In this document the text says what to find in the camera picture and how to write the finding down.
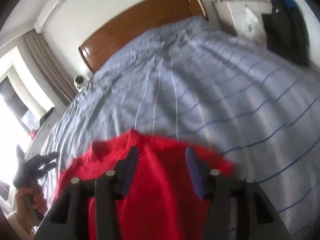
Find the bed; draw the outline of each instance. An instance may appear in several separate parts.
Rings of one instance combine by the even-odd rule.
[[[212,28],[200,0],[145,0],[92,34],[79,52],[93,78],[53,127],[60,153],[42,181],[94,140],[139,132],[214,149],[266,192],[293,239],[319,217],[320,86],[303,68]]]

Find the red cloth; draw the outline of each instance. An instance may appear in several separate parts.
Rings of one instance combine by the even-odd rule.
[[[110,141],[94,142],[89,152],[71,162],[60,174],[56,194],[73,177],[93,179],[124,159],[131,146],[139,149],[139,160],[129,194],[116,201],[123,240],[200,239],[208,213],[207,201],[195,195],[185,160],[189,143],[130,132]],[[219,155],[195,146],[201,159],[224,175],[232,165]],[[94,198],[89,204],[90,239],[96,239]]]

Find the bright window light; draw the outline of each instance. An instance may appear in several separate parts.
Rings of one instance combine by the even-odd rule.
[[[16,145],[26,152],[30,136],[21,127],[0,95],[0,179],[11,184],[17,171]]]

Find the wooden headboard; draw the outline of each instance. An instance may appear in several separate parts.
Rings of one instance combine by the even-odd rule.
[[[145,31],[197,15],[207,19],[201,0],[145,0],[103,25],[79,47],[79,52],[89,69],[96,72]]]

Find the blue bedding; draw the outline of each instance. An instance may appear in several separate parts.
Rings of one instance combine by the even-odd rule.
[[[61,155],[45,196],[92,141],[134,127],[216,150],[303,239],[320,213],[319,94],[302,68],[200,17],[149,30],[95,73],[52,129],[42,154]]]

